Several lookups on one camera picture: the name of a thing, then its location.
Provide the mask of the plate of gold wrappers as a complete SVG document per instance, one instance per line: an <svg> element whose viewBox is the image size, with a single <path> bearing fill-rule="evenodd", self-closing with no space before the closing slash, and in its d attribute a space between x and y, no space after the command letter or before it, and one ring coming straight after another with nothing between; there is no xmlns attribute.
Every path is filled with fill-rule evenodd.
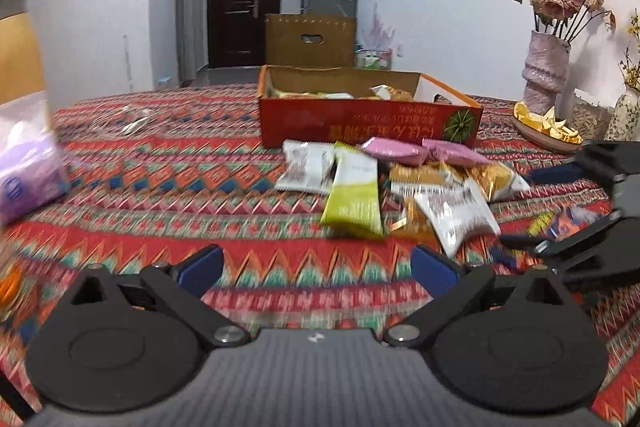
<svg viewBox="0 0 640 427"><path fill-rule="evenodd" d="M565 120L557 120L553 107L539 115L519 101L513 107L512 122L524 138L553 153L573 154L582 145L582 136L568 127Z"/></svg>

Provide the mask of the green white snack packet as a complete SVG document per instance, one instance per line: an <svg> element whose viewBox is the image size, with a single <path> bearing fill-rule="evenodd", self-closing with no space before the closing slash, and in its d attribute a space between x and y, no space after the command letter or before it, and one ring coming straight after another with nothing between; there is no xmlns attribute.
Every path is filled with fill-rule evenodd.
<svg viewBox="0 0 640 427"><path fill-rule="evenodd" d="M336 170L320 225L336 234L382 239L378 161L356 147L335 144Z"/></svg>

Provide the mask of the red cardboard snack box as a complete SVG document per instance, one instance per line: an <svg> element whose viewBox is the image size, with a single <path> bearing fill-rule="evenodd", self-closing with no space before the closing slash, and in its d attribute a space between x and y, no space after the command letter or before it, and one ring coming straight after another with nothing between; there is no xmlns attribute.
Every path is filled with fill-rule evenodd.
<svg viewBox="0 0 640 427"><path fill-rule="evenodd" d="M471 146L483 115L477 101L422 72L265 65L257 96L267 148L371 138Z"/></svg>

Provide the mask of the white pumpkin seed crisp packet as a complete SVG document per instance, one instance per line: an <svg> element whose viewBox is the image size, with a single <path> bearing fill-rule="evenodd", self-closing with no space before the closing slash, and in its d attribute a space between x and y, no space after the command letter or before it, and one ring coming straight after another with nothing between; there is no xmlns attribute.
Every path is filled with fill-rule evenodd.
<svg viewBox="0 0 640 427"><path fill-rule="evenodd" d="M458 186L429 185L414 195L448 258L479 235L499 235L500 227L473 180Z"/></svg>

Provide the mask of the pink textured vase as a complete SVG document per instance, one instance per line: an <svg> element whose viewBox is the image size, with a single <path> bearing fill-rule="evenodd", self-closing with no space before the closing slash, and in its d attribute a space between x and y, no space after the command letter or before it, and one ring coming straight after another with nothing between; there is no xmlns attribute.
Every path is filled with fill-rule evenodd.
<svg viewBox="0 0 640 427"><path fill-rule="evenodd" d="M545 32L532 31L522 77L522 101L535 114L544 115L564 91L570 71L568 42Z"/></svg>

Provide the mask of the orange red snack packet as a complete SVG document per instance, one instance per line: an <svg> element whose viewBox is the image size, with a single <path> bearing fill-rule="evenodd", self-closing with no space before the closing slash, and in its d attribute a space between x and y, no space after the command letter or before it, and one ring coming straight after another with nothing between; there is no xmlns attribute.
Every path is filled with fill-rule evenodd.
<svg viewBox="0 0 640 427"><path fill-rule="evenodd" d="M601 218L599 213L586 207L567 207L558 211L546 211L528 226L530 236L544 236L552 241L562 241Z"/></svg>

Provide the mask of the pink snack packet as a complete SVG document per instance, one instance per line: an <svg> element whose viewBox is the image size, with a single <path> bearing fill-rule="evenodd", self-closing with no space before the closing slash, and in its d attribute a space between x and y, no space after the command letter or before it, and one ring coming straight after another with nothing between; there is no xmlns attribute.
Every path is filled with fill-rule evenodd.
<svg viewBox="0 0 640 427"><path fill-rule="evenodd" d="M490 164L488 158L463 144L423 139L422 147L429 160L442 161L451 166L474 167Z"/></svg>
<svg viewBox="0 0 640 427"><path fill-rule="evenodd" d="M372 138L358 148L377 160L397 162L410 167L422 166L427 156L423 147L385 138Z"/></svg>

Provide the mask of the clear plastic wrapper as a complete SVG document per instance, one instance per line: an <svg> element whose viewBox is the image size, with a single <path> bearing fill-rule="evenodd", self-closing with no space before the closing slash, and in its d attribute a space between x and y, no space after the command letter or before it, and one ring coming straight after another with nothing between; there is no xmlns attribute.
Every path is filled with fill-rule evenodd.
<svg viewBox="0 0 640 427"><path fill-rule="evenodd" d="M104 139L126 138L151 124L154 113L137 105L124 105L107 109L93 121L91 130Z"/></svg>

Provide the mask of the brown wooden chair back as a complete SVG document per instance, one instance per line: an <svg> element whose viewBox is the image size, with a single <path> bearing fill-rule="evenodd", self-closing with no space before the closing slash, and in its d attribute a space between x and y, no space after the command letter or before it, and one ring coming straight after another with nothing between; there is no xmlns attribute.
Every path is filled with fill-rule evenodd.
<svg viewBox="0 0 640 427"><path fill-rule="evenodd" d="M356 20L318 14L268 14L266 63L303 68L352 67Z"/></svg>

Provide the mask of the yellow flower branches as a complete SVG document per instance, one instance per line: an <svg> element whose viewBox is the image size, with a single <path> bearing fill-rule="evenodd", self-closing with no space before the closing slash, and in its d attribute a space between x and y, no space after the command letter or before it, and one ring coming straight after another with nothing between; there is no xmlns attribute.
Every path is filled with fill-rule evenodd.
<svg viewBox="0 0 640 427"><path fill-rule="evenodd" d="M629 20L627 32L631 40L626 46L624 58L618 63L625 86L640 91L640 23L639 12L634 11Z"/></svg>

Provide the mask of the purple plastic bag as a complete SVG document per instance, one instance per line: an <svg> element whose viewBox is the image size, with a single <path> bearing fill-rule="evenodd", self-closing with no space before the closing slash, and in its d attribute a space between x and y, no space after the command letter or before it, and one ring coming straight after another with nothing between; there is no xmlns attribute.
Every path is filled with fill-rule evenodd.
<svg viewBox="0 0 640 427"><path fill-rule="evenodd" d="M63 197L70 180L43 91L1 105L1 224Z"/></svg>

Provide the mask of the yellow wooden cabinet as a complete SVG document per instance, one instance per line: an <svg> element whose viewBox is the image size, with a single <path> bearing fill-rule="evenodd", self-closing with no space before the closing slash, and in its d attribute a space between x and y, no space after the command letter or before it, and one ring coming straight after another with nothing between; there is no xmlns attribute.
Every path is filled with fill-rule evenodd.
<svg viewBox="0 0 640 427"><path fill-rule="evenodd" d="M0 0L0 102L46 89L27 0Z"/></svg>

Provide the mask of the glass jar of seeds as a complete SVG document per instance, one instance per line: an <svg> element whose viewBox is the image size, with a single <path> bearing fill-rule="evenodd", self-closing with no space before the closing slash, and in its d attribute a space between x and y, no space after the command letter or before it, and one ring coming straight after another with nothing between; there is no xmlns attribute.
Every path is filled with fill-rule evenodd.
<svg viewBox="0 0 640 427"><path fill-rule="evenodd" d="M602 140L613 116L611 106L606 106L593 95L579 89L574 90L570 127L583 140Z"/></svg>

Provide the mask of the white gold snack packet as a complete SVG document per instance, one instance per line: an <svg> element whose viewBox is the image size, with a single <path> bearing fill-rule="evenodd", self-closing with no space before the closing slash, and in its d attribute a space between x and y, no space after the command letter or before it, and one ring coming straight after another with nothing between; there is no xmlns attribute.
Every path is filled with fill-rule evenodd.
<svg viewBox="0 0 640 427"><path fill-rule="evenodd" d="M466 167L465 173L478 184L487 202L500 202L530 190L520 174L499 161Z"/></svg>

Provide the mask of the speckled white vase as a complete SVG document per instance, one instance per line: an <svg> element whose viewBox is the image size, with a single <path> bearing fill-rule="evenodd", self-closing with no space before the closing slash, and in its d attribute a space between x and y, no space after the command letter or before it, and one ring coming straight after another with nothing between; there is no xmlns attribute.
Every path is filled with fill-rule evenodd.
<svg viewBox="0 0 640 427"><path fill-rule="evenodd" d="M639 91L626 87L614 106L605 132L605 141L632 141L639 124L639 117Z"/></svg>

